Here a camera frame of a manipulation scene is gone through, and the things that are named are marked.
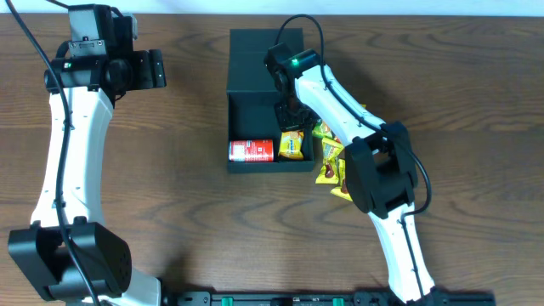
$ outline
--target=red soda can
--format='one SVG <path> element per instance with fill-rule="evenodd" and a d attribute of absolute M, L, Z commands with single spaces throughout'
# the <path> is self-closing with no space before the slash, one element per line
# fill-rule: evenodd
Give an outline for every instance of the red soda can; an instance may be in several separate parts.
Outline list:
<path fill-rule="evenodd" d="M 229 142 L 231 162 L 273 162 L 272 140 L 236 140 Z"/>

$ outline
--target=yellow snack bag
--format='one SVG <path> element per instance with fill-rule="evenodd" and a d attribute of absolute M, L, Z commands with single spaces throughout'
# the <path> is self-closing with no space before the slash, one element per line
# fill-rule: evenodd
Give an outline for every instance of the yellow snack bag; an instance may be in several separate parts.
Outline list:
<path fill-rule="evenodd" d="M 301 148 L 303 147 L 303 131 L 284 132 L 281 134 L 280 150 L 278 156 L 292 160 L 301 161 L 304 159 Z"/>
<path fill-rule="evenodd" d="M 315 180 L 316 184 L 338 184 L 337 157 L 343 150 L 343 145 L 338 142 L 323 138 L 323 167 Z"/>
<path fill-rule="evenodd" d="M 353 201 L 351 199 L 351 195 L 349 195 L 348 187 L 346 185 L 346 161 L 343 159 L 338 160 L 338 173 L 340 175 L 340 186 L 331 190 L 331 193 L 348 201 Z"/>

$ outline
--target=black bracket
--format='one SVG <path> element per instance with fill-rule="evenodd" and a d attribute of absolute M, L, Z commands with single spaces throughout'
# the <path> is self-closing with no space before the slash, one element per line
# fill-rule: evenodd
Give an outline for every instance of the black bracket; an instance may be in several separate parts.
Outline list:
<path fill-rule="evenodd" d="M 120 297 L 132 275 L 128 244 L 98 223 L 78 219 L 66 228 L 97 294 Z M 81 300 L 88 296 L 88 289 L 61 244 L 59 227 L 33 224 L 9 232 L 8 252 L 42 299 Z"/>
<path fill-rule="evenodd" d="M 166 87 L 161 50 L 133 50 L 133 17 L 114 18 L 107 5 L 85 4 L 68 8 L 72 40 L 63 42 L 54 73 L 63 88 L 102 88 L 115 107 L 115 97 L 127 91 Z M 45 88 L 58 93 L 49 71 Z"/>
<path fill-rule="evenodd" d="M 403 149 L 411 150 L 406 127 L 395 122 L 381 128 L 390 139 L 384 140 L 382 135 L 374 133 L 365 139 L 356 138 L 346 147 L 346 186 L 363 213 L 387 218 L 388 212 L 414 201 L 417 173 L 414 161 Z M 377 163 L 376 150 L 387 154 L 387 159 Z"/>
<path fill-rule="evenodd" d="M 319 117 L 297 99 L 294 82 L 304 71 L 319 65 L 320 56 L 312 49 L 293 54 L 282 42 L 269 48 L 264 64 L 281 93 L 281 101 L 274 106 L 280 130 L 287 132 L 312 127 Z"/>

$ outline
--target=wooden table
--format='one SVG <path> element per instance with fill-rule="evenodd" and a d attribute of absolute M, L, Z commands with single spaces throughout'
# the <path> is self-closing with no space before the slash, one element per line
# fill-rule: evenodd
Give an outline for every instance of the wooden table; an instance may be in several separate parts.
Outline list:
<path fill-rule="evenodd" d="M 182 290 L 350 291 L 386 286 L 371 220 L 313 173 L 226 172 L 229 29 L 285 16 L 138 15 L 136 49 L 159 48 L 168 86 L 117 104 L 105 144 L 108 227 L 133 264 Z M 24 15 L 54 56 L 66 15 Z M 326 60 L 344 87 L 411 131 L 433 181 L 417 217 L 427 267 L 450 290 L 493 291 L 500 305 L 544 298 L 544 20 L 320 17 Z M 303 21 L 306 46 L 316 30 Z M 50 135 L 44 64 L 0 16 L 0 303 L 37 297 L 9 257 L 28 226 Z M 423 187 L 417 191 L 423 198 Z"/>

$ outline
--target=black box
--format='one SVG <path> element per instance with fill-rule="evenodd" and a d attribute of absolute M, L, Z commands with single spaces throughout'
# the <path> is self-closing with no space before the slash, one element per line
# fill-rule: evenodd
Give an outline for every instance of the black box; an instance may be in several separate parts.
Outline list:
<path fill-rule="evenodd" d="M 309 172 L 314 169 L 312 130 L 304 130 L 303 161 L 284 161 L 278 158 L 281 130 L 274 105 L 281 95 L 264 66 L 264 56 L 274 45 L 277 30 L 230 30 L 229 80 L 229 141 L 272 139 L 274 162 L 232 162 L 230 173 Z M 287 43 L 294 53 L 304 50 L 302 29 L 285 29 L 281 42 Z"/>

